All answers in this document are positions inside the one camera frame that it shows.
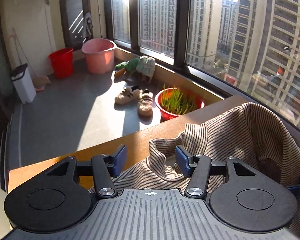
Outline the beige shoe right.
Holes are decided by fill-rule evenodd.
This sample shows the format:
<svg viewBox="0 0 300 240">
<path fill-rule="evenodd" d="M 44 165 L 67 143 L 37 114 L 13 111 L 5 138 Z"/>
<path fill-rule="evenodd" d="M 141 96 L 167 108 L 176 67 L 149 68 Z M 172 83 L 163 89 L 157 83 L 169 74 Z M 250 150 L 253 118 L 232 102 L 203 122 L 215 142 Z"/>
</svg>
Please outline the beige shoe right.
<svg viewBox="0 0 300 240">
<path fill-rule="evenodd" d="M 153 93 L 145 89 L 138 99 L 138 115 L 150 117 L 153 114 Z"/>
</svg>

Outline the striped beige knit garment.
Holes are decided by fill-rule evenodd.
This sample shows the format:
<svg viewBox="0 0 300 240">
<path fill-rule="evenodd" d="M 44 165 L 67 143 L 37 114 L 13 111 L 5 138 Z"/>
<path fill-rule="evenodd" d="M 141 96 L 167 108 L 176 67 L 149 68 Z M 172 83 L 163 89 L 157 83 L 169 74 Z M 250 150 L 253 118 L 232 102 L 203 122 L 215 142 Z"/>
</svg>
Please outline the striped beige knit garment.
<svg viewBox="0 0 300 240">
<path fill-rule="evenodd" d="M 177 165 L 168 166 L 173 149 L 182 145 L 192 154 L 224 161 L 234 156 L 288 186 L 300 177 L 300 150 L 282 121 L 267 108 L 244 103 L 203 124 L 186 124 L 173 139 L 149 141 L 149 155 L 114 179 L 129 200 L 107 205 L 94 239 L 238 239 L 238 235 L 207 221 L 197 204 L 164 211 L 164 200 L 155 202 L 140 189 L 183 190 L 189 183 Z"/>
</svg>

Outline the beige shoe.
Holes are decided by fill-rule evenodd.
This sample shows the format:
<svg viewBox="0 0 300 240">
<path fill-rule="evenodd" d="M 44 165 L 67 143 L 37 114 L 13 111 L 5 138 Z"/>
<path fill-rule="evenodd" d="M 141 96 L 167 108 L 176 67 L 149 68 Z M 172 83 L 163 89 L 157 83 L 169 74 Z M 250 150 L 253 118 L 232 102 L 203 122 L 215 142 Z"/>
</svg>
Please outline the beige shoe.
<svg viewBox="0 0 300 240">
<path fill-rule="evenodd" d="M 145 89 L 138 99 L 138 115 L 150 117 L 153 114 L 153 93 Z"/>
<path fill-rule="evenodd" d="M 115 104 L 125 105 L 139 98 L 142 90 L 138 86 L 127 86 L 115 97 Z"/>
</svg>

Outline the pink plastic bucket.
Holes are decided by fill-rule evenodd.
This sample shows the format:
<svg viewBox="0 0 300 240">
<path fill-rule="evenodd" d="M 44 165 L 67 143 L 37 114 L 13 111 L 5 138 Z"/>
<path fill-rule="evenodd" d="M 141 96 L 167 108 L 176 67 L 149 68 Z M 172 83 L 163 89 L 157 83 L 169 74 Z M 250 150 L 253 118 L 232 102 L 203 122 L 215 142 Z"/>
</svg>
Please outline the pink plastic bucket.
<svg viewBox="0 0 300 240">
<path fill-rule="evenodd" d="M 87 70 L 91 74 L 112 72 L 115 67 L 115 50 L 117 45 L 105 38 L 93 38 L 82 46 Z"/>
</svg>

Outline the beige shoe left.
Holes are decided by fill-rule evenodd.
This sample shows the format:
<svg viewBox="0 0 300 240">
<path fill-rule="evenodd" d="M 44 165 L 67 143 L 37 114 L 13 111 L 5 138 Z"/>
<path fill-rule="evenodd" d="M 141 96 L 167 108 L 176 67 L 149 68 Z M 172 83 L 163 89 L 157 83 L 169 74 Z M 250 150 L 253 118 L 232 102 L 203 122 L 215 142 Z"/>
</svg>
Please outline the beige shoe left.
<svg viewBox="0 0 300 240">
<path fill-rule="evenodd" d="M 138 86 L 127 86 L 115 97 L 115 104 L 125 105 L 139 98 L 142 90 Z"/>
</svg>

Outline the grey hanging rag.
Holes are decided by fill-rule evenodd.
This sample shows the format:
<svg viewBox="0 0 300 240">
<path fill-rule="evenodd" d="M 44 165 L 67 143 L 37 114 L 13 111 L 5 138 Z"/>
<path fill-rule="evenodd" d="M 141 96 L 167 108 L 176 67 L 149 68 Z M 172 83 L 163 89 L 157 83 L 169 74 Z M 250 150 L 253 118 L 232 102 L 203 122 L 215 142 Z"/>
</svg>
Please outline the grey hanging rag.
<svg viewBox="0 0 300 240">
<path fill-rule="evenodd" d="M 91 18 L 91 13 L 89 12 L 87 12 L 84 16 L 83 37 L 87 40 L 93 37 L 93 21 Z"/>
</svg>

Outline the red pot with grass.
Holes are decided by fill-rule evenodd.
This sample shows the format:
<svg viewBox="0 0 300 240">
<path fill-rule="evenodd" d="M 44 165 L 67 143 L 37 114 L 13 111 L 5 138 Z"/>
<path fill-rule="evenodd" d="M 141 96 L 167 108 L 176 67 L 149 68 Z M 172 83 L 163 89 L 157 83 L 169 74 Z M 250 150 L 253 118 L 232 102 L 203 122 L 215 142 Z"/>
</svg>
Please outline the red pot with grass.
<svg viewBox="0 0 300 240">
<path fill-rule="evenodd" d="M 182 88 L 165 88 L 155 96 L 161 118 L 171 120 L 205 107 L 204 100 L 196 93 Z"/>
</svg>

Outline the dark framed glass door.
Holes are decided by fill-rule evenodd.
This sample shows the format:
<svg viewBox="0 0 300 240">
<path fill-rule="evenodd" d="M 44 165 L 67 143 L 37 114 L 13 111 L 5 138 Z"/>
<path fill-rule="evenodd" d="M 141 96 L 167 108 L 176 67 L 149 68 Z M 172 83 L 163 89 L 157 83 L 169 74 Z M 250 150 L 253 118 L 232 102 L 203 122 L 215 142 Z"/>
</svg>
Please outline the dark framed glass door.
<svg viewBox="0 0 300 240">
<path fill-rule="evenodd" d="M 84 16 L 91 13 L 90 0 L 59 0 L 59 5 L 65 46 L 79 50 L 90 40 L 83 37 Z"/>
</svg>

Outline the broom with pink head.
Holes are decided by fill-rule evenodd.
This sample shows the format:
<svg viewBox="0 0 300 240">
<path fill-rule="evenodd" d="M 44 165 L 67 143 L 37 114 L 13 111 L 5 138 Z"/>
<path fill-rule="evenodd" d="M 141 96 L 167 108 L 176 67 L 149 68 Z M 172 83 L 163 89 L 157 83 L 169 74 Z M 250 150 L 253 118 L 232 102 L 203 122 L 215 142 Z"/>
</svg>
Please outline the broom with pink head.
<svg viewBox="0 0 300 240">
<path fill-rule="evenodd" d="M 20 52 L 22 52 L 23 57 L 26 60 L 26 63 L 28 64 L 31 72 L 34 75 L 32 77 L 32 83 L 34 85 L 35 91 L 36 92 L 43 92 L 45 87 L 47 85 L 51 84 L 51 81 L 47 76 L 40 76 L 40 75 L 37 74 L 37 72 L 34 70 L 32 64 L 31 64 L 31 61 L 26 56 L 26 53 L 25 53 L 25 51 L 24 51 L 24 49 L 21 45 L 21 42 L 19 41 L 19 38 L 17 36 L 17 33 L 16 33 L 15 29 L 12 28 L 12 30 L 13 30 L 12 37 L 13 37 L 13 40 L 14 40 L 14 46 L 15 46 L 15 51 L 16 51 L 16 54 L 17 54 L 18 61 L 19 61 L 20 64 L 22 64 L 22 59 L 21 59 L 21 55 L 20 55 Z"/>
</svg>

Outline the white trash bin black lid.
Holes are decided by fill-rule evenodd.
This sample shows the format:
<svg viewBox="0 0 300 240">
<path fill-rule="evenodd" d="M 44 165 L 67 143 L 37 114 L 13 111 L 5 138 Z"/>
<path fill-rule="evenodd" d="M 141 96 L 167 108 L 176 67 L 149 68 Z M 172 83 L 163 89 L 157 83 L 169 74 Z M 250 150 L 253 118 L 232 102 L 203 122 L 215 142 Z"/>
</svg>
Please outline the white trash bin black lid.
<svg viewBox="0 0 300 240">
<path fill-rule="evenodd" d="M 21 102 L 23 104 L 31 103 L 36 96 L 36 90 L 28 70 L 28 64 L 22 64 L 12 70 L 10 78 Z"/>
</svg>

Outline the red plastic bucket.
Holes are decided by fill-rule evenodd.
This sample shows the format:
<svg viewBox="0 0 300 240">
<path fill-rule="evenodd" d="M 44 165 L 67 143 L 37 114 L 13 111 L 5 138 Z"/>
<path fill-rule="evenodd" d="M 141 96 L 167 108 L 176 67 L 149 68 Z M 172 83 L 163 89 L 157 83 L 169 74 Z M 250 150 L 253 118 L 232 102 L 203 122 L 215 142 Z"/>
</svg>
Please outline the red plastic bucket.
<svg viewBox="0 0 300 240">
<path fill-rule="evenodd" d="M 57 79 L 65 79 L 74 73 L 74 58 L 72 48 L 63 48 L 48 56 Z"/>
</svg>

